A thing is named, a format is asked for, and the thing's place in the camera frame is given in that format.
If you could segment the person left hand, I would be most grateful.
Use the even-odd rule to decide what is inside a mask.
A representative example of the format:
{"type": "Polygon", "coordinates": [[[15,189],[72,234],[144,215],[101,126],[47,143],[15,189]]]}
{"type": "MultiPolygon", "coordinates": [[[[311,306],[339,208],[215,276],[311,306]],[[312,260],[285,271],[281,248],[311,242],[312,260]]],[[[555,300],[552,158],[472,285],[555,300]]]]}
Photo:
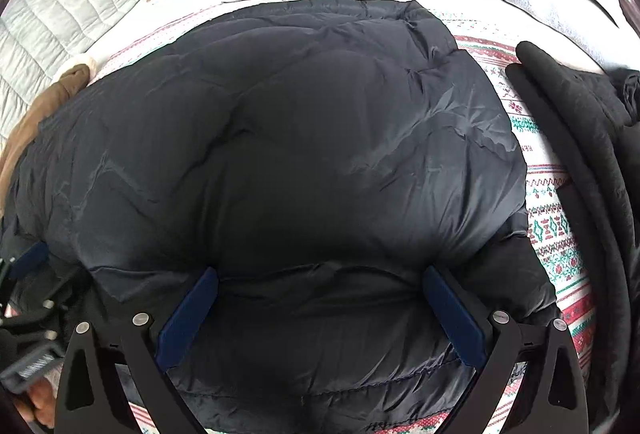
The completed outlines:
{"type": "Polygon", "coordinates": [[[26,422],[38,422],[54,428],[56,398],[47,378],[41,378],[20,396],[12,397],[14,406],[26,422]]]}

